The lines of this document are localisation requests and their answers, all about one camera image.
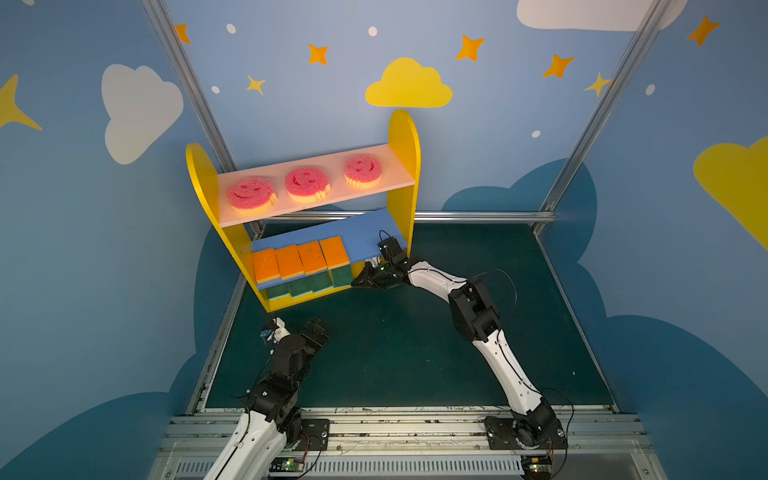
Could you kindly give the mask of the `green sponge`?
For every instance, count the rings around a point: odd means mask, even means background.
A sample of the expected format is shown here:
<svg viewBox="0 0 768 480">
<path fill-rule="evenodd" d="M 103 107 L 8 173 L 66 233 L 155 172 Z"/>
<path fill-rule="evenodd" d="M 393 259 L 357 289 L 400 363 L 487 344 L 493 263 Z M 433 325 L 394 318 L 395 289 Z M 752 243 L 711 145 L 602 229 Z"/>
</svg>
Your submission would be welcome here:
<svg viewBox="0 0 768 480">
<path fill-rule="evenodd" d="M 308 278 L 311 289 L 319 294 L 334 288 L 333 280 L 328 271 L 323 271 Z"/>
<path fill-rule="evenodd" d="M 294 280 L 288 284 L 292 298 L 303 298 L 313 293 L 312 281 L 309 277 Z"/>
<path fill-rule="evenodd" d="M 335 288 L 349 287 L 354 281 L 354 274 L 350 265 L 334 268 L 330 271 Z"/>
<path fill-rule="evenodd" d="M 290 285 L 288 283 L 275 285 L 266 289 L 267 299 L 272 301 L 282 300 L 285 298 L 291 298 Z"/>
</svg>

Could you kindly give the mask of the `orange sponge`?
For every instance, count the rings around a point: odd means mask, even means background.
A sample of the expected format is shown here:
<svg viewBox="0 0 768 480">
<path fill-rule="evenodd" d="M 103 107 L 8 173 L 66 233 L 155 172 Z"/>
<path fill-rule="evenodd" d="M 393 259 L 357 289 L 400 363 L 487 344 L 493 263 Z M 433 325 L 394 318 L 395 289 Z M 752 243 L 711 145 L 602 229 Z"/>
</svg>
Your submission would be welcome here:
<svg viewBox="0 0 768 480">
<path fill-rule="evenodd" d="M 350 259 L 340 236 L 319 241 L 327 268 L 333 270 L 350 264 Z"/>
<path fill-rule="evenodd" d="M 299 245 L 297 249 L 305 275 L 314 275 L 327 269 L 327 263 L 318 241 Z"/>
<path fill-rule="evenodd" d="M 257 284 L 264 284 L 281 278 L 276 252 L 273 248 L 252 254 L 253 274 Z"/>
<path fill-rule="evenodd" d="M 304 274 L 304 266 L 297 245 L 288 245 L 275 250 L 278 270 L 282 280 L 290 280 Z"/>
</svg>

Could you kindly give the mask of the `pink smiley sponge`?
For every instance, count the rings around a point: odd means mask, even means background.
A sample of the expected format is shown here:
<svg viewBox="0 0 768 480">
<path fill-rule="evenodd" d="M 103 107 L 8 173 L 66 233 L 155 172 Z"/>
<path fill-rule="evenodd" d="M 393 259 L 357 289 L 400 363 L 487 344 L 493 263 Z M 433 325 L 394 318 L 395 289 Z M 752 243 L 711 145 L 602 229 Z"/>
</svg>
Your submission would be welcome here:
<svg viewBox="0 0 768 480">
<path fill-rule="evenodd" d="M 345 160 L 343 173 L 349 186 L 361 190 L 371 189 L 380 183 L 383 176 L 383 166 L 375 156 L 355 155 Z"/>
<path fill-rule="evenodd" d="M 230 186 L 226 199 L 238 216 L 251 217 L 269 211 L 277 202 L 277 193 L 268 178 L 251 176 Z"/>
<path fill-rule="evenodd" d="M 317 167 L 300 167 L 291 170 L 284 178 L 289 197 L 299 203 L 316 203 L 331 190 L 326 173 Z"/>
</svg>

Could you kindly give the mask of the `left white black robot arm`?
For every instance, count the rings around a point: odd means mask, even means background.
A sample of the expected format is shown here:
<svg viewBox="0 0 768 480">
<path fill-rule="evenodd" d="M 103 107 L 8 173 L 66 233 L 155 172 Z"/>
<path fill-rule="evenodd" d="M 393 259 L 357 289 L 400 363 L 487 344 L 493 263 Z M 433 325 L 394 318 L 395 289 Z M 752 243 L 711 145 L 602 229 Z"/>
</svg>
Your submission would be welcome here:
<svg viewBox="0 0 768 480">
<path fill-rule="evenodd" d="M 269 371 L 246 395 L 234 433 L 217 457 L 208 479 L 260 479 L 272 471 L 274 460 L 287 448 L 303 444 L 319 449 L 322 438 L 305 431 L 299 390 L 310 362 L 329 338 L 322 319 L 315 317 L 299 333 L 291 333 L 281 318 L 266 325 L 274 344 Z"/>
</svg>

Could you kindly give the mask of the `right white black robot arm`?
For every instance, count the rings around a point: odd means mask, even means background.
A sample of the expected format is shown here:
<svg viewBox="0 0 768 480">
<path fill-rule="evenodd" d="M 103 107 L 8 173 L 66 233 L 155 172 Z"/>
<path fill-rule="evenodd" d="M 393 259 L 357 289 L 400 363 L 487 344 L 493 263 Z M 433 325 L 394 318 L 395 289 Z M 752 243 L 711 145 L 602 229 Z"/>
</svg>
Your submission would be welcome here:
<svg viewBox="0 0 768 480">
<path fill-rule="evenodd" d="M 384 231 L 378 248 L 380 256 L 365 262 L 352 286 L 384 290 L 407 284 L 445 301 L 457 333 L 480 352 L 506 396 L 516 444 L 527 449 L 558 442 L 566 445 L 569 425 L 560 422 L 513 354 L 485 282 L 479 277 L 466 279 L 448 274 L 427 261 L 408 256 L 398 240 Z"/>
</svg>

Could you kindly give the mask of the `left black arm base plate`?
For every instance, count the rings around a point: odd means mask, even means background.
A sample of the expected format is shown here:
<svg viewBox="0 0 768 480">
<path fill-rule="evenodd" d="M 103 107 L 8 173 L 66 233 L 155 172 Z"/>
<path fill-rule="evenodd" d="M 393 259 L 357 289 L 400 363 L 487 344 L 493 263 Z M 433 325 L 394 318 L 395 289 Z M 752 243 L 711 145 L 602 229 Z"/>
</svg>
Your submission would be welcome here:
<svg viewBox="0 0 768 480">
<path fill-rule="evenodd" d="M 286 431 L 289 451 L 326 451 L 330 437 L 328 419 L 302 419 L 294 421 Z"/>
</svg>

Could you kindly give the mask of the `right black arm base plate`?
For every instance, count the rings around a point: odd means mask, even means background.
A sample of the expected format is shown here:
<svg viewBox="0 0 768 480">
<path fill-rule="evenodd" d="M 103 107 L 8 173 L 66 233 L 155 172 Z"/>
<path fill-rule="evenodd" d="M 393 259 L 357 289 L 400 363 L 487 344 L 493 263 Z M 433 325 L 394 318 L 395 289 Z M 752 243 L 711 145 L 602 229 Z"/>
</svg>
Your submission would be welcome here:
<svg viewBox="0 0 768 480">
<path fill-rule="evenodd" d="M 549 450 L 568 447 L 564 427 L 557 419 L 540 425 L 527 417 L 487 416 L 483 424 L 491 450 Z"/>
</svg>

